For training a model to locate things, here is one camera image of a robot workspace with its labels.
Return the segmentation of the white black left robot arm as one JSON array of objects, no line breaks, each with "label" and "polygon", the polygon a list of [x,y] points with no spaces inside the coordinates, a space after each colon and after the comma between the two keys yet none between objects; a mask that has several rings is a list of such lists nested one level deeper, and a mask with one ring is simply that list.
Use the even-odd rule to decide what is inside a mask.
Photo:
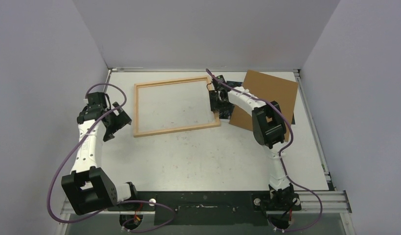
[{"label": "white black left robot arm", "polygon": [[102,146],[132,119],[103,92],[87,95],[87,103],[77,117],[80,145],[70,174],[61,179],[62,188],[77,215],[120,205],[127,211],[138,207],[133,183],[115,185],[101,167]]}]

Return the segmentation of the colour printed photo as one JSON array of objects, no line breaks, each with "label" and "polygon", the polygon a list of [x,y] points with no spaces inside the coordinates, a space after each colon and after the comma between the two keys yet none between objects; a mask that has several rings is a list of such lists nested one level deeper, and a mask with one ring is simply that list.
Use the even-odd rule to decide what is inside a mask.
[{"label": "colour printed photo", "polygon": [[252,114],[255,108],[269,107],[268,102],[250,93],[243,87],[242,82],[225,81],[224,79],[213,80],[214,90],[209,93],[211,111],[218,112],[221,119],[230,119],[235,106]]}]

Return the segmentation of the brown frame backing board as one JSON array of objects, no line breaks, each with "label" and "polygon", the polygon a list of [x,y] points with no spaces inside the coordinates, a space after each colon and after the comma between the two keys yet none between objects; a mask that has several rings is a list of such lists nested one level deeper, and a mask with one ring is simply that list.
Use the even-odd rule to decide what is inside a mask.
[{"label": "brown frame backing board", "polygon": [[246,72],[243,87],[258,98],[276,101],[281,113],[294,124],[294,108],[298,83],[293,72]]}]

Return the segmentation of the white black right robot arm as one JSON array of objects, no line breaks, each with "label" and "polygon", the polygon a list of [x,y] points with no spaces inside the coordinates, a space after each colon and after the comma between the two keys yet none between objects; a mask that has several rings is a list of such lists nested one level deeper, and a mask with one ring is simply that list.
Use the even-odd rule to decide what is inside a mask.
[{"label": "white black right robot arm", "polygon": [[211,111],[223,112],[234,105],[248,113],[252,120],[253,136],[269,156],[270,193],[266,204],[276,211],[300,210],[301,202],[282,164],[281,151],[273,150],[276,144],[284,143],[287,132],[279,104],[275,101],[268,103],[242,86],[231,87],[221,75],[212,76],[211,84]]}]

